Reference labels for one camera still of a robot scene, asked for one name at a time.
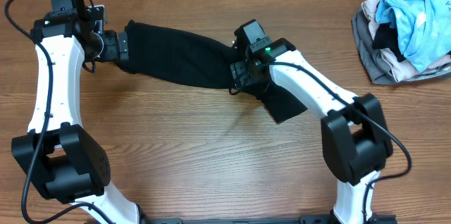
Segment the black t-shirt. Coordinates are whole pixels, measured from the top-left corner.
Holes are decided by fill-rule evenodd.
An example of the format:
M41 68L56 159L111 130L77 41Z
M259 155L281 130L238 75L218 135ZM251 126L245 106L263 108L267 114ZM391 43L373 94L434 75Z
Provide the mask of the black t-shirt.
M262 102L277 123L307 110L289 91L272 81L242 89L230 87L230 64L252 60L265 63L278 51L294 48L285 40L272 42L255 20L236 29L232 46L191 32L134 21L128 23L125 31L129 59L116 65L127 73L149 75L192 87L227 89L231 95L251 94Z

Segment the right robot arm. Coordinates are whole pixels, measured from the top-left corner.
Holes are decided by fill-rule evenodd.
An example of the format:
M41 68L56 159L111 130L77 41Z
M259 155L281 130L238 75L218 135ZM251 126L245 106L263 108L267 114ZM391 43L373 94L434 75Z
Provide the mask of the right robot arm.
M269 81L288 91L321 121L323 159L337 178L330 213L304 215L301 223L396 223L394 215L371 210L373 181L393 146L380 102L372 94L358 97L322 75L288 40L271 40L256 20L234 32L242 55L231 65L235 86Z

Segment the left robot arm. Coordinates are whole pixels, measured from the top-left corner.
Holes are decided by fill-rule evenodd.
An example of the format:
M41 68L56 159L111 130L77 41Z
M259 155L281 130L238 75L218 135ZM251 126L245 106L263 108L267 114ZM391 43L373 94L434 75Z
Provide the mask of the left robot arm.
M81 72L128 60L128 37L105 29L105 8L92 0L51 0L51 7L26 34L38 59L36 102L26 135L11 142L24 187L66 211L81 208L98 223L146 223L142 209L112 183L106 152L80 115Z

